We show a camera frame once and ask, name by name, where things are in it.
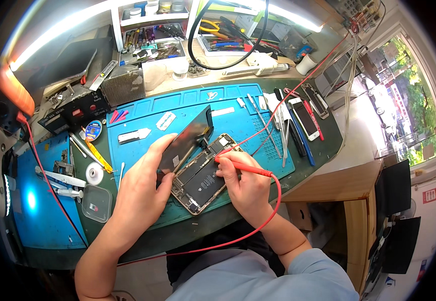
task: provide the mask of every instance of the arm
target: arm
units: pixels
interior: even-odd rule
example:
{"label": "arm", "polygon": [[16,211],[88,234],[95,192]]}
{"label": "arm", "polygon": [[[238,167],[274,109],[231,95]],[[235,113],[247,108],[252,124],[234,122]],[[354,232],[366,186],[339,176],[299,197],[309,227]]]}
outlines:
{"label": "arm", "polygon": [[77,263],[75,284],[80,300],[114,300],[111,292],[119,257],[158,220],[171,193],[174,174],[163,177],[156,189],[156,170],[175,137],[158,139],[123,178],[113,215]]}
{"label": "arm", "polygon": [[[247,153],[228,152],[220,156],[221,163],[216,172],[216,175],[225,179],[233,206],[251,226],[258,228],[273,212],[273,208],[268,203],[271,179],[246,171],[241,172],[241,179],[239,179],[230,160],[258,168],[262,167]],[[305,235],[278,214],[261,232],[266,242],[278,254],[285,268],[288,268],[300,253],[311,249]]]}

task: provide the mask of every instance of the blue anti-static mat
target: blue anti-static mat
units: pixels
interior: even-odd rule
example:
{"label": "blue anti-static mat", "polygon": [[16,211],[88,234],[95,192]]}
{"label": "blue anti-static mat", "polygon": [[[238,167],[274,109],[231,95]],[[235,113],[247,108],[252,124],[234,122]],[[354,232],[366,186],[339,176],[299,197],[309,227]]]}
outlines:
{"label": "blue anti-static mat", "polygon": [[[44,170],[52,172],[54,161],[61,160],[61,152],[64,149],[68,150],[69,155],[67,132],[41,142],[36,145],[36,149]],[[11,199],[11,204],[23,246],[55,250],[84,248],[83,242],[48,191],[48,185],[36,176],[34,168],[37,165],[30,150],[17,158],[16,186],[21,201],[17,203]],[[76,201],[68,196],[59,196],[59,200],[78,231],[86,239],[77,213]]]}
{"label": "blue anti-static mat", "polygon": [[[208,101],[209,96],[207,93],[209,92],[217,92],[218,95],[213,100]],[[148,151],[149,146],[154,141],[169,133],[180,133],[207,105],[211,105],[211,110],[229,107],[235,109],[233,113],[213,117],[215,130],[210,141],[214,141],[219,135],[227,133],[236,142],[241,142],[258,130],[263,129],[263,124],[257,112],[246,96],[248,93],[254,98],[256,104],[258,103],[257,96],[263,95],[263,91],[258,84],[228,85],[170,93],[119,106],[118,111],[129,111],[126,120],[109,124],[112,114],[107,116],[111,160],[113,167],[119,170],[114,174],[116,186],[119,183],[122,162],[125,162],[124,173],[126,173]],[[245,101],[246,109],[239,106],[236,101],[237,97]],[[176,119],[165,131],[162,131],[156,128],[156,123],[167,111],[173,112]],[[265,121],[268,122],[270,113],[266,110],[262,110],[261,113]],[[118,143],[118,135],[142,128],[152,130],[146,139],[125,144]],[[244,151],[253,153],[267,136],[266,131],[263,131],[260,135],[242,144],[241,147]],[[282,153],[281,138],[278,131],[273,132],[273,138]],[[281,167],[282,159],[278,158],[270,140],[265,143],[254,158],[264,169],[272,171],[278,178],[282,178],[295,170],[289,153],[285,168]],[[230,202],[226,190],[221,196],[214,200],[205,211],[214,210]],[[166,226],[191,217],[192,215],[171,196],[164,213],[161,214],[161,217],[152,228]]]}

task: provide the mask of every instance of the open smartphone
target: open smartphone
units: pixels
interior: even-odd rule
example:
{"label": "open smartphone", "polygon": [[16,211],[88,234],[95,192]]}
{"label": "open smartphone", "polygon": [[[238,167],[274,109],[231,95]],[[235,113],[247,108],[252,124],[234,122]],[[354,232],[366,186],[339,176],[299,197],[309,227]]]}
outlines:
{"label": "open smartphone", "polygon": [[306,110],[306,107],[301,99],[295,98],[290,99],[289,104],[292,105],[296,114],[298,115],[298,121],[301,124],[302,128],[305,130],[305,135],[308,140],[313,141],[317,137],[320,136],[320,132],[317,129],[317,126],[313,122],[313,119],[310,116],[310,113]]}
{"label": "open smartphone", "polygon": [[206,147],[213,129],[211,107],[208,105],[163,152],[158,166],[158,179],[167,173],[176,173],[198,147]]}
{"label": "open smartphone", "polygon": [[191,214],[200,214],[225,189],[225,180],[216,176],[215,156],[227,148],[243,151],[228,134],[221,134],[176,173],[171,194]]}
{"label": "open smartphone", "polygon": [[328,105],[323,100],[321,95],[310,84],[303,84],[302,89],[310,100],[310,104],[313,110],[318,113],[318,116],[321,119],[325,119],[326,117],[328,117]]}

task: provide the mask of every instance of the red button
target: red button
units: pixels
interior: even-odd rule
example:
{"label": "red button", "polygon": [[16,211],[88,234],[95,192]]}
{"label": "red button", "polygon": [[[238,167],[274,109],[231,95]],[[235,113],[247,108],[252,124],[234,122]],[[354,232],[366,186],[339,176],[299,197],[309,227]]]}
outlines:
{"label": "red button", "polygon": [[81,111],[81,109],[77,109],[77,110],[73,111],[74,117],[79,117],[79,116],[83,116],[83,115],[84,115],[84,113],[83,113],[83,111]]}

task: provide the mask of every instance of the wooden cabinet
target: wooden cabinet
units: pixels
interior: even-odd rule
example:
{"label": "wooden cabinet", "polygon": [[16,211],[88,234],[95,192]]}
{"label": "wooden cabinet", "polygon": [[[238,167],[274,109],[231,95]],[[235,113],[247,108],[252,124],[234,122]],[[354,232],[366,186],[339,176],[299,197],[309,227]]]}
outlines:
{"label": "wooden cabinet", "polygon": [[288,202],[343,201],[347,228],[347,274],[356,291],[365,289],[369,250],[376,239],[375,182],[382,161],[312,177],[283,197]]}

